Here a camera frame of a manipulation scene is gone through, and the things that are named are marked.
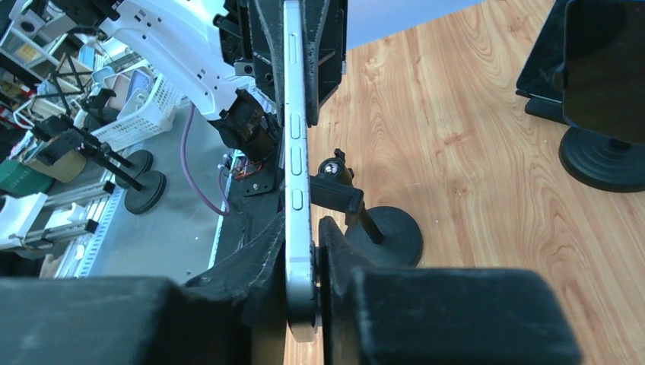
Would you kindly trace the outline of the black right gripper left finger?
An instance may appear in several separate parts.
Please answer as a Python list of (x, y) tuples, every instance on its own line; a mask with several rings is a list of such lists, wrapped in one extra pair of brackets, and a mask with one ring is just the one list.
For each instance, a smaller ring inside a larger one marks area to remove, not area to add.
[(285, 217), (183, 285), (161, 277), (1, 281), (3, 364), (280, 364)]

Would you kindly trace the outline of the black phone silver frame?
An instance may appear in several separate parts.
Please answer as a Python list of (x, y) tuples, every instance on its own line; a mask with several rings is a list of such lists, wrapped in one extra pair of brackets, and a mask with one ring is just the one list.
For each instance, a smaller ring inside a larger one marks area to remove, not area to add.
[(298, 342), (316, 334), (317, 288), (310, 211), (302, 4), (283, 3), (284, 210), (288, 325)]

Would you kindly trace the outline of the teal phone black screen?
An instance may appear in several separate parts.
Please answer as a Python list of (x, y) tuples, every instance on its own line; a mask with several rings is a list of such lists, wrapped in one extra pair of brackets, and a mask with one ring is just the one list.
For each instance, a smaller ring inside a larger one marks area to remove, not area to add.
[(554, 87), (553, 75), (564, 61), (566, 6), (565, 0), (554, 2), (516, 82), (520, 96), (539, 97), (556, 103), (562, 101), (562, 91)]

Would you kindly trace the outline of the black round-base clamp stand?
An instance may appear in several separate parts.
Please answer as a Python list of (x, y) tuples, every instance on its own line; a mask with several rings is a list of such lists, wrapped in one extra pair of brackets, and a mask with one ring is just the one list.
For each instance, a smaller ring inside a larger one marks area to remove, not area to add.
[(345, 238), (372, 262), (388, 267), (415, 267), (424, 241), (417, 221), (393, 206), (367, 208), (364, 191), (353, 184), (354, 171), (337, 148), (310, 177), (313, 205), (345, 215)]

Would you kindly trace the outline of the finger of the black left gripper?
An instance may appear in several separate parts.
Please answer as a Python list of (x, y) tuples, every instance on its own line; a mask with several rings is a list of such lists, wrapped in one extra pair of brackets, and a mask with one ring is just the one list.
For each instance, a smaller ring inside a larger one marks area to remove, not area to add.
[(307, 125), (315, 126), (320, 107), (342, 82), (348, 2), (304, 0), (302, 6), (306, 117)]
[(283, 1), (248, 1), (256, 86), (284, 120)]

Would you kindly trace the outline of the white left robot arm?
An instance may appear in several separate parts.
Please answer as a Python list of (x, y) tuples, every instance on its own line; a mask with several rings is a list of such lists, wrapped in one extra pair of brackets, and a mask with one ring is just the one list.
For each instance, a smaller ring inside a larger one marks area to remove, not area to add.
[(346, 1), (59, 1), (78, 26), (118, 40), (178, 86), (208, 119), (234, 100), (234, 65), (277, 107), (286, 155), (307, 155), (307, 129), (345, 70)]

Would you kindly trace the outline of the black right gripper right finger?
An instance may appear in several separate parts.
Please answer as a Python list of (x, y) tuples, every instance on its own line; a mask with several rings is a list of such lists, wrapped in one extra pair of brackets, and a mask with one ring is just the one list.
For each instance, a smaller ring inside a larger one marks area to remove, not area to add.
[(542, 276), (515, 268), (384, 268), (319, 222), (327, 364), (580, 364)]

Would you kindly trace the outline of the blue phone black screen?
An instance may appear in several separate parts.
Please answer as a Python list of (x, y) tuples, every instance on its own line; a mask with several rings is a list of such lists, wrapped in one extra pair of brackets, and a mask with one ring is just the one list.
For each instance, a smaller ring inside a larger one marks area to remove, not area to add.
[(644, 143), (644, 3), (569, 1), (564, 12), (563, 117)]

